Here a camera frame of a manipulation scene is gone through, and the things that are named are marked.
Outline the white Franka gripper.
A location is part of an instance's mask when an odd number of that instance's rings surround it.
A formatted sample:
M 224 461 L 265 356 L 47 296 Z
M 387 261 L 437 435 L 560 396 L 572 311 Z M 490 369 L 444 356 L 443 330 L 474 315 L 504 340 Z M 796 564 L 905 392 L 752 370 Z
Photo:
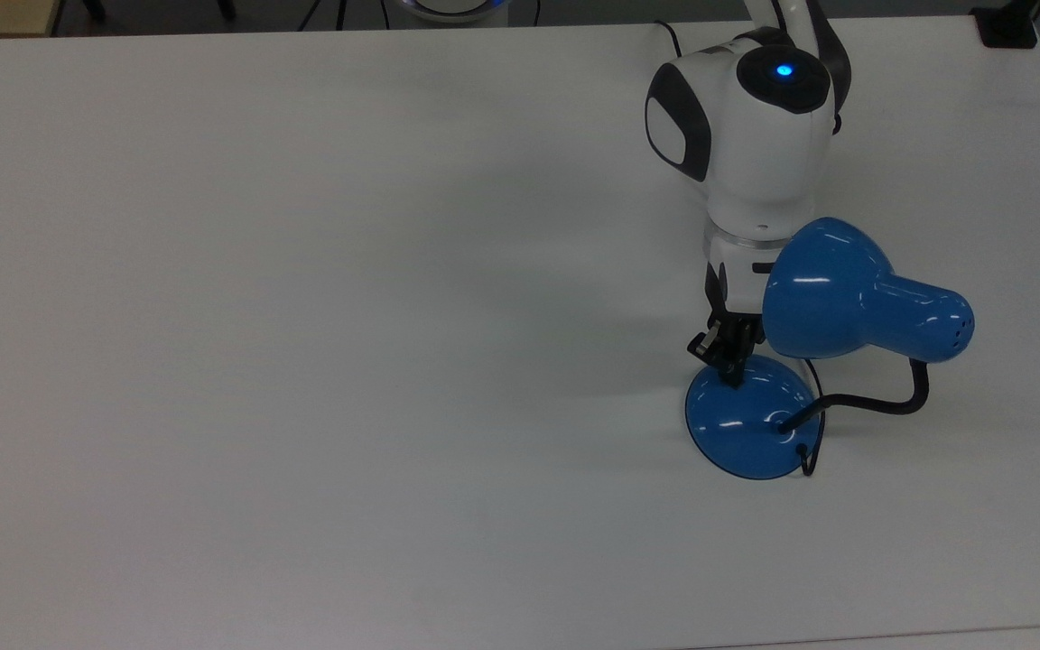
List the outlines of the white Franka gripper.
M 707 367 L 716 367 L 722 383 L 731 388 L 742 386 L 748 359 L 766 339 L 762 305 L 772 264 L 783 248 L 784 242 L 763 242 L 761 248 L 704 244 L 707 326 L 719 330 L 698 332 L 686 350 Z

